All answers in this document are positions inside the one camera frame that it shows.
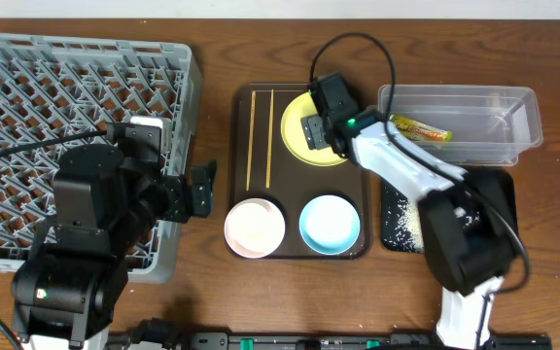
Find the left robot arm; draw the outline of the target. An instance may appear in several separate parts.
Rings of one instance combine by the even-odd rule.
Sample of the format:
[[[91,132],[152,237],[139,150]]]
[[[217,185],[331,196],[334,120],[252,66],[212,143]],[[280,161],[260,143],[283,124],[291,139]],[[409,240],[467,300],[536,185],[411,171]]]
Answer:
[[[62,155],[53,179],[53,243],[17,270],[13,330],[24,348],[85,349],[113,322],[128,282],[126,256],[159,221],[184,224],[212,210],[216,161],[168,176],[158,149],[135,141]]]

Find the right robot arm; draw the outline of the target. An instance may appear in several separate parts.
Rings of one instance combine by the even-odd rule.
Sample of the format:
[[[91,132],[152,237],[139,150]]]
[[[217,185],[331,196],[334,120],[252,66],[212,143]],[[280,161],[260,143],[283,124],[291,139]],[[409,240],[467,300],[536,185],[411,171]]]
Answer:
[[[529,260],[508,176],[468,171],[427,153],[397,131],[388,113],[361,108],[339,74],[310,78],[307,88],[332,151],[416,206],[424,255],[443,287],[440,342],[483,348],[493,300],[509,291],[504,279],[511,263]]]

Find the green snack wrapper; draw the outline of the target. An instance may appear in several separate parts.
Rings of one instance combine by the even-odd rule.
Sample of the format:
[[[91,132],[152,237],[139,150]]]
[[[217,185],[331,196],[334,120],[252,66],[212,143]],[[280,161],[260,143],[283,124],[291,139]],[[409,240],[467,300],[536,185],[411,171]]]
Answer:
[[[394,114],[392,123],[407,139],[412,141],[449,142],[452,132],[415,121],[406,115]]]

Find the wooden chopstick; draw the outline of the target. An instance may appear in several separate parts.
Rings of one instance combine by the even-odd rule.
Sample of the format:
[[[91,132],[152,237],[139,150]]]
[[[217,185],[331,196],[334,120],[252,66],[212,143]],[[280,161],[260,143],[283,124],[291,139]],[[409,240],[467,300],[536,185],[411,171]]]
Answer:
[[[272,151],[273,151],[273,131],[274,131],[274,95],[275,90],[270,91],[269,99],[269,114],[268,114],[268,133],[267,133],[267,148],[266,148],[266,166],[265,166],[265,188],[270,188],[271,182],[271,165],[272,165]]]
[[[249,133],[248,133],[248,153],[247,153],[247,164],[246,164],[246,187],[245,187],[246,191],[249,191],[251,186],[252,156],[253,156],[255,117],[256,117],[256,99],[257,99],[257,92],[255,90],[252,90],[250,119],[249,119]]]

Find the light blue bowl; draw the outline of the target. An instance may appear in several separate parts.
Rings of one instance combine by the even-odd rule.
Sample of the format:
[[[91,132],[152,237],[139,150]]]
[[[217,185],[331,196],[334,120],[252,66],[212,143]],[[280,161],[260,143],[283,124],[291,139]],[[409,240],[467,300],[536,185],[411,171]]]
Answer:
[[[298,230],[304,243],[316,253],[340,255],[357,242],[361,219],[349,200],[338,195],[320,195],[303,207]]]

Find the yellow round plate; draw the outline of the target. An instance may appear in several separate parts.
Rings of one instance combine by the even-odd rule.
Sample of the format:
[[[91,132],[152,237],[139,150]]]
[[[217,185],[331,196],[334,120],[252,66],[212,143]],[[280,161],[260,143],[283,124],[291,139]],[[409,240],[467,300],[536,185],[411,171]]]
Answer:
[[[310,165],[328,167],[343,163],[345,158],[338,156],[330,145],[323,150],[308,149],[300,120],[312,115],[317,115],[317,111],[309,92],[296,97],[288,105],[281,120],[285,146],[293,156]]]

